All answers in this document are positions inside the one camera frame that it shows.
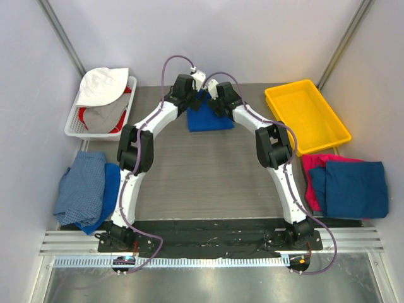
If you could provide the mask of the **blue printed t shirt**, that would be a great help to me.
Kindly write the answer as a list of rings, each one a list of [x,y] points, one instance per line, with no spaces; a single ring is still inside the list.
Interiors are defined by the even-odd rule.
[[[211,95],[200,90],[196,101],[187,108],[187,128],[190,132],[221,131],[233,129],[234,123],[228,117],[218,117],[208,106]]]

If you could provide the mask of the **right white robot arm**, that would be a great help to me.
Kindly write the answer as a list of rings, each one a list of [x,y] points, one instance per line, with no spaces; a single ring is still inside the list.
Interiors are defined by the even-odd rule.
[[[314,235],[314,227],[297,192],[289,128],[258,114],[229,82],[210,80],[205,88],[211,96],[208,106],[217,116],[228,117],[255,135],[258,162],[270,173],[282,204],[285,242],[292,249],[305,246]]]

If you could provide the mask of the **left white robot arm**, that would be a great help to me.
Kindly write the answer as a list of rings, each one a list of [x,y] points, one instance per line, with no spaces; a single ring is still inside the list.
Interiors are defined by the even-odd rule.
[[[136,124],[126,124],[117,151],[121,179],[116,207],[110,218],[105,244],[122,252],[134,246],[133,223],[142,180],[154,161],[154,139],[196,100],[206,74],[180,74],[157,107]]]

